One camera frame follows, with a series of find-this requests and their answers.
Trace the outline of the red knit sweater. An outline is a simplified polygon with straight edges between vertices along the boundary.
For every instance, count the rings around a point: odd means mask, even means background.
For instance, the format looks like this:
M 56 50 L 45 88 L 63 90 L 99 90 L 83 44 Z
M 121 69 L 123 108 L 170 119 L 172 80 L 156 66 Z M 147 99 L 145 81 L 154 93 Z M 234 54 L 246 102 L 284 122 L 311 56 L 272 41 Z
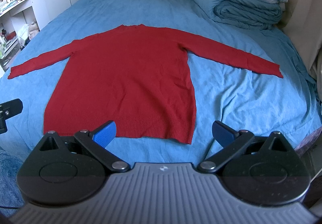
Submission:
M 112 120 L 119 137 L 190 144 L 196 120 L 188 53 L 281 76 L 279 66 L 220 42 L 171 28 L 121 25 L 14 66 L 9 78 L 67 64 L 44 112 L 44 131 L 69 136 Z

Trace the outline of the folded teal blue duvet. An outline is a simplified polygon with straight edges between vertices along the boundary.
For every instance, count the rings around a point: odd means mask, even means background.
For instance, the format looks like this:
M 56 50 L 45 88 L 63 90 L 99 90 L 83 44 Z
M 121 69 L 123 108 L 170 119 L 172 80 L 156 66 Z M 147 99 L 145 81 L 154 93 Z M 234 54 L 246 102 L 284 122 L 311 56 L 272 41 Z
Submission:
M 260 0 L 193 0 L 213 21 L 243 29 L 271 29 L 282 19 L 279 4 Z

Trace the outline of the white desk shelf unit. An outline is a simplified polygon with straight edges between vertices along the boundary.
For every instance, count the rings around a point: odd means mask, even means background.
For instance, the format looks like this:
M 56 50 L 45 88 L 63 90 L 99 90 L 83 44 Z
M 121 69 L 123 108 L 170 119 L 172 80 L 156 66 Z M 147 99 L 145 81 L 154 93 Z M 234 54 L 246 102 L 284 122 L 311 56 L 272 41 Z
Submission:
M 20 35 L 27 35 L 27 27 L 34 22 L 37 23 L 38 30 L 42 30 L 50 22 L 45 0 L 20 0 L 1 13 L 3 29 L 8 33 L 15 32 L 14 42 L 22 42 Z

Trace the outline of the beige curtain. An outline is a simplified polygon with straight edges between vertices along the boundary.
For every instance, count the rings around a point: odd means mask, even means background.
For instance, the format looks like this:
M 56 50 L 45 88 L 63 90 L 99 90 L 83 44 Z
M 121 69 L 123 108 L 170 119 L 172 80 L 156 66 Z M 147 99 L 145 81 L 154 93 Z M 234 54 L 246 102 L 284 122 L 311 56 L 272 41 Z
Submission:
M 283 31 L 309 74 L 321 81 L 321 0 L 288 0 Z

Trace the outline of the blue bed sheet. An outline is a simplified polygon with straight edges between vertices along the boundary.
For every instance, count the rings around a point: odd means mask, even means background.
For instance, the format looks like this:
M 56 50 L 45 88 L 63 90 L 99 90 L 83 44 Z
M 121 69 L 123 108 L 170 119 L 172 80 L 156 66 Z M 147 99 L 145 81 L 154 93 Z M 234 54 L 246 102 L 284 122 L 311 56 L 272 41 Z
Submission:
M 190 54 L 196 98 L 192 143 L 115 138 L 107 149 L 124 161 L 198 164 L 221 149 L 212 136 L 215 120 L 261 136 L 280 131 L 299 153 L 321 129 L 315 81 L 289 38 L 278 29 L 247 30 L 214 22 L 193 0 L 79 0 L 48 23 L 13 65 L 75 39 L 139 24 L 180 29 L 247 51 L 278 64 L 283 77 L 258 75 Z

